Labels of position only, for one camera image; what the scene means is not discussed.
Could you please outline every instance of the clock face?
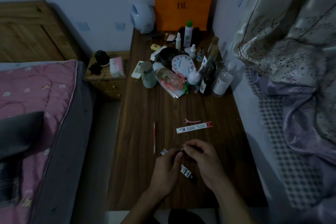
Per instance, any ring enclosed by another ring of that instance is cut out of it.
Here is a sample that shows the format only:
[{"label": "clock face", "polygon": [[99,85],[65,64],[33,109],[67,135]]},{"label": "clock face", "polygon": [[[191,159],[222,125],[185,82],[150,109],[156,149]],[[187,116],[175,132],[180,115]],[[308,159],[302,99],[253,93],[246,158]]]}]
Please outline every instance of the clock face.
[{"label": "clock face", "polygon": [[175,73],[181,73],[187,78],[189,73],[195,68],[195,64],[191,57],[187,55],[178,55],[173,58],[171,67]]}]

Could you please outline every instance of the wooden bed frame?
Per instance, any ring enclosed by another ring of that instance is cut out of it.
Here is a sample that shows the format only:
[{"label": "wooden bed frame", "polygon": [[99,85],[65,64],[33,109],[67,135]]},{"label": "wooden bed frame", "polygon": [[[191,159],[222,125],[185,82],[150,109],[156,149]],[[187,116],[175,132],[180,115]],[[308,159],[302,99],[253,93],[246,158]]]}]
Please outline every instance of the wooden bed frame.
[{"label": "wooden bed frame", "polygon": [[69,59],[88,63],[70,31],[46,1],[0,3],[0,62]]}]

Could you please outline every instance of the hand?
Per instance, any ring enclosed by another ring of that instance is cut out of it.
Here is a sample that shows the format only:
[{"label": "hand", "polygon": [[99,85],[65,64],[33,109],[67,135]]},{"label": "hand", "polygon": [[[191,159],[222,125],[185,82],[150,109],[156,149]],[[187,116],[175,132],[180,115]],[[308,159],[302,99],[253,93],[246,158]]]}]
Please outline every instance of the hand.
[{"label": "hand", "polygon": [[179,150],[175,148],[170,149],[165,155],[156,159],[148,190],[152,195],[158,197],[160,201],[173,192],[176,187],[183,157],[182,152],[178,153]]},{"label": "hand", "polygon": [[[190,146],[197,146],[202,149],[203,152],[199,152]],[[212,144],[194,139],[186,142],[184,151],[191,158],[196,160],[205,185],[212,191],[214,191],[217,186],[220,186],[222,179],[227,179],[221,161]]]}]

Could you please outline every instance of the pink quilt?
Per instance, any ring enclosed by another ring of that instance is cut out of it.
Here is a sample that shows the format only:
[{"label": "pink quilt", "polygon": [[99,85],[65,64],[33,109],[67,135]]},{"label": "pink quilt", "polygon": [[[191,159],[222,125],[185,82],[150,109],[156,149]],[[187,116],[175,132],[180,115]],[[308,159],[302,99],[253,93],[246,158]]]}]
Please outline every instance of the pink quilt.
[{"label": "pink quilt", "polygon": [[15,207],[0,209],[1,223],[29,222],[49,153],[72,100],[76,72],[76,60],[0,72],[0,120],[44,111],[38,148],[23,160],[22,200]]}]

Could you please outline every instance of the tissue box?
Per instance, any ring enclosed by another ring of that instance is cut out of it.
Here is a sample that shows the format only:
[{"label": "tissue box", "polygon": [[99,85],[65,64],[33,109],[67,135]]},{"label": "tissue box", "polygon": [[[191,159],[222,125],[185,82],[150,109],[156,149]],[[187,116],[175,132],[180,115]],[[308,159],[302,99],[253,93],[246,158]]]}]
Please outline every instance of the tissue box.
[{"label": "tissue box", "polygon": [[110,73],[113,78],[125,76],[124,63],[121,57],[110,59]]}]

